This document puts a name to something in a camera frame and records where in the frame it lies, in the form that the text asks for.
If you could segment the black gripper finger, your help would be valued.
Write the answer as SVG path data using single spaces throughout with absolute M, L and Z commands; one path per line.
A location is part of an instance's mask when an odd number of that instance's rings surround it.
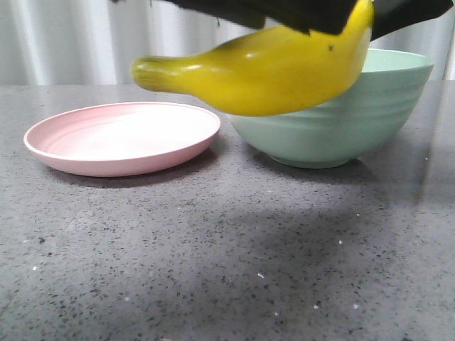
M 454 7 L 452 0 L 376 0 L 371 40 L 402 28 L 439 18 Z
M 356 5 L 354 0 L 175 0 L 186 10 L 197 11 L 253 29 L 267 18 L 302 33 L 343 31 Z

